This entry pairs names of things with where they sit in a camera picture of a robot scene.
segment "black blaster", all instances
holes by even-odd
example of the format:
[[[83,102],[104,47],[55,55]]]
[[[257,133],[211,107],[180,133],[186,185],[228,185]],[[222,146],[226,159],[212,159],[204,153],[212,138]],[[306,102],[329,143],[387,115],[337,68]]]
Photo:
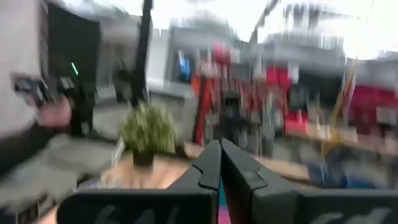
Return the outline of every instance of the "black blaster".
[[[34,78],[28,74],[13,73],[14,91],[34,100],[40,108],[45,103],[56,103],[62,96],[70,97],[75,91],[75,84],[70,77]]]

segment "gray shirt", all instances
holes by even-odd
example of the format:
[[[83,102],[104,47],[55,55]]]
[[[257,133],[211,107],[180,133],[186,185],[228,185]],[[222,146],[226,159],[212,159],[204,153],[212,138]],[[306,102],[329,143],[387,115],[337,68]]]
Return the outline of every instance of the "gray shirt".
[[[0,137],[28,128],[35,110],[12,90],[10,74],[40,76],[39,0],[0,1]]]

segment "person's arm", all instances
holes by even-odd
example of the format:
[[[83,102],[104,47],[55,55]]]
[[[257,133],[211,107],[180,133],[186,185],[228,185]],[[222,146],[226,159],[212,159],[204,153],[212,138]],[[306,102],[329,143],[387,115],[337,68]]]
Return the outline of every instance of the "person's arm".
[[[0,178],[40,152],[60,128],[69,125],[71,116],[72,109],[64,98],[57,104],[44,105],[28,130],[0,139]]]
[[[28,130],[0,139],[0,177],[36,155],[55,133],[55,130],[40,127],[35,123]]]

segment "shelf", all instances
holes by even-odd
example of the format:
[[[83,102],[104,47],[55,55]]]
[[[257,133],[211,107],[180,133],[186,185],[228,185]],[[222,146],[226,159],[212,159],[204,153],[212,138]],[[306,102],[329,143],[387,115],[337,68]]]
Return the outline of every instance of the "shelf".
[[[398,156],[396,139],[383,139],[377,136],[355,134],[354,130],[330,128],[329,125],[306,124],[305,130],[287,129],[286,135],[326,141],[332,144],[342,144],[352,148],[363,149],[369,152]]]

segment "green light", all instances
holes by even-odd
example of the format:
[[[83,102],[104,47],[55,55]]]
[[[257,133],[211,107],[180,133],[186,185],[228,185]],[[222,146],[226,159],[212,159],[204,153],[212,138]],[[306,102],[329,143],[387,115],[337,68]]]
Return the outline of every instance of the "green light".
[[[79,75],[79,72],[77,71],[76,66],[75,66],[75,64],[74,64],[73,62],[72,62],[72,67],[73,67],[73,69],[74,69],[76,75]]]

